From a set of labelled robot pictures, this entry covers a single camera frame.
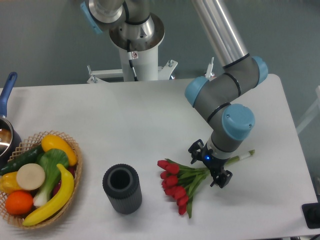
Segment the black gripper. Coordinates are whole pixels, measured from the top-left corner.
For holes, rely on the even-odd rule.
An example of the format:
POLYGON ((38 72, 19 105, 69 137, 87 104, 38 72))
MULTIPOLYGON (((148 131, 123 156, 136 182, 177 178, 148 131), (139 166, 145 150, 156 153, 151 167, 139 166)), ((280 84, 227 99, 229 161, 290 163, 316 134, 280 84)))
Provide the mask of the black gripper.
POLYGON ((210 170, 213 179, 210 187, 217 185, 222 189, 230 182, 233 174, 229 170, 224 169, 224 165, 229 160, 229 157, 214 156, 214 151, 205 147, 205 144, 201 139, 195 141, 189 147, 188 152, 191 155, 191 164, 194 164, 197 161, 203 162, 210 170))

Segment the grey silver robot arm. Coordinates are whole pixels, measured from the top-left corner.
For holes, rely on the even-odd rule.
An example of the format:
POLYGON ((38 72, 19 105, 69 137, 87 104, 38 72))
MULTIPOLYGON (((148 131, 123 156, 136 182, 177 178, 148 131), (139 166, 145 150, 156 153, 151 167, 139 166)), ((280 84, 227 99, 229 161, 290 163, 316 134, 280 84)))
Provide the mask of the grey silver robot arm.
MULTIPOLYGON (((197 77, 185 89, 190 105, 213 130, 206 143, 197 140, 188 151, 193 162, 209 169, 213 184, 223 188, 232 178, 225 169, 227 160, 255 125, 252 111, 234 100, 261 84, 268 67, 249 54, 223 1, 194 0, 192 5, 224 73, 215 79, 197 77)), ((109 32, 119 50, 124 81, 160 79, 158 46, 165 28, 150 12, 149 1, 84 0, 80 8, 97 34, 109 32)))

